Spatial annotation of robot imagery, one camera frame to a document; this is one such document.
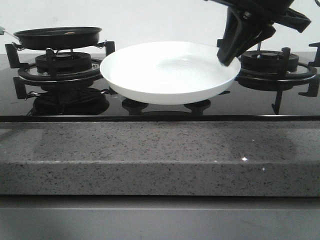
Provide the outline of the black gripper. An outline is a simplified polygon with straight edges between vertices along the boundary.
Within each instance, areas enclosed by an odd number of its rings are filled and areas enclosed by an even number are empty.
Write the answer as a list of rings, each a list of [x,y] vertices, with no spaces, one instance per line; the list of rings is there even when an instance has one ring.
[[[290,8],[293,0],[216,0],[228,6],[226,26],[219,43],[217,58],[229,66],[249,48],[272,37],[276,32],[269,23],[259,24],[256,14],[302,33],[311,20]]]

